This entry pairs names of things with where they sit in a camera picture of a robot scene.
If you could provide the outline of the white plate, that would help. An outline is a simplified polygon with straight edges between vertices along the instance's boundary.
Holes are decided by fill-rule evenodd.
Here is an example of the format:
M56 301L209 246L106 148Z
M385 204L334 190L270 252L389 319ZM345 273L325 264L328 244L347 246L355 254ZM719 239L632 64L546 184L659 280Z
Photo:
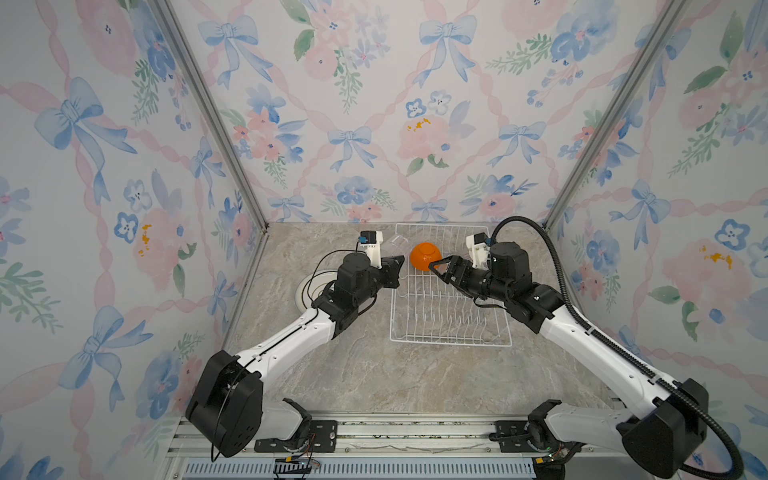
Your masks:
M337 273L333 270L321 270L308 275L298 285L294 300L300 313L305 312L313 300L318 298L325 287L336 280Z

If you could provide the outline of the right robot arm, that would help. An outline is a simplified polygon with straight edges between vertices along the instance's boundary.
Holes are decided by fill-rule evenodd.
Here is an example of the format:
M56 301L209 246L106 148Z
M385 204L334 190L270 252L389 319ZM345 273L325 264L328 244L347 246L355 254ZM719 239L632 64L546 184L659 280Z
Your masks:
M596 375L623 403L600 413L547 400L528 416L526 437L544 451L591 444L627 454L649 474L670 478L705 441L707 426L694 411L707 392L683 383L689 403L677 399L671 377L653 369L597 327L577 316L564 296L534 281L528 254L514 242L483 248L479 263L452 255L430 264L430 271L482 307L500 307L533 333L564 349Z

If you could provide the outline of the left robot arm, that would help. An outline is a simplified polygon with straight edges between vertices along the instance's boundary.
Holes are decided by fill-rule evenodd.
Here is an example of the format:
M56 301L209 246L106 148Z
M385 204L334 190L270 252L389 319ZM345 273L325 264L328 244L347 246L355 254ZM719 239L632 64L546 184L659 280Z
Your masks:
M397 289L404 263L402 255L373 264L368 255L350 252L336 280L297 320L254 347L237 354L221 350L207 361L185 418L210 442L212 461L230 458L252 441L288 451L309 448L312 415L288 398L271 404L265 394L295 363L366 313L380 290Z

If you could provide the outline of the clear glass cup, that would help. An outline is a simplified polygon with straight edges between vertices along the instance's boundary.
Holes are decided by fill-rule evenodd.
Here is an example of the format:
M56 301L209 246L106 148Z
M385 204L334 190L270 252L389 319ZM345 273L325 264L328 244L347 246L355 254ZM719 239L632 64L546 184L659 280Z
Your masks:
M381 246L381 255L383 258L397 256L408 258L411 250L411 241L403 235L396 234L384 241Z

